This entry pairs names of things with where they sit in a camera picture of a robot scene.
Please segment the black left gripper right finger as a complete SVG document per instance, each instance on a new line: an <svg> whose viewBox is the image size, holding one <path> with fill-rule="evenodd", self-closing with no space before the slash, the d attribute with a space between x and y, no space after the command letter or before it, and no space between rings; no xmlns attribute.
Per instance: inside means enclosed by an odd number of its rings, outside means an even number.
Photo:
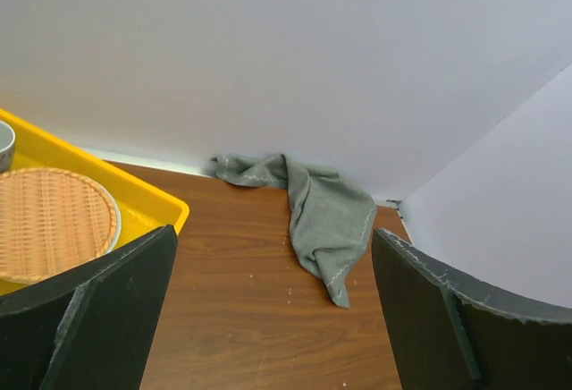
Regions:
<svg viewBox="0 0 572 390"><path fill-rule="evenodd" d="M386 229L372 261L402 388L571 387L570 309L480 281Z"/></svg>

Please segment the grey cloth napkin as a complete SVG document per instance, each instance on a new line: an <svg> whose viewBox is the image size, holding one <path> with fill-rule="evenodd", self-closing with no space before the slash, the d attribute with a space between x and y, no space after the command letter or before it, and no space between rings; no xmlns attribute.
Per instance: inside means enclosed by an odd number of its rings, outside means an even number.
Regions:
<svg viewBox="0 0 572 390"><path fill-rule="evenodd" d="M333 304L349 308L345 279L366 252L377 214L371 195L336 170L284 154L218 154L213 161L216 177L229 184L288 192L290 243L299 264L323 282Z"/></svg>

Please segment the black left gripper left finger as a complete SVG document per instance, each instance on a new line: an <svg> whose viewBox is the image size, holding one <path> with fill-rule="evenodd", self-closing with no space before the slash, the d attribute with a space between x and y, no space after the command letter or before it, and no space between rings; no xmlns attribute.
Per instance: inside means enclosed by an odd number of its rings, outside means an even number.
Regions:
<svg viewBox="0 0 572 390"><path fill-rule="evenodd" d="M1 298L3 389L137 389L178 246L157 227Z"/></svg>

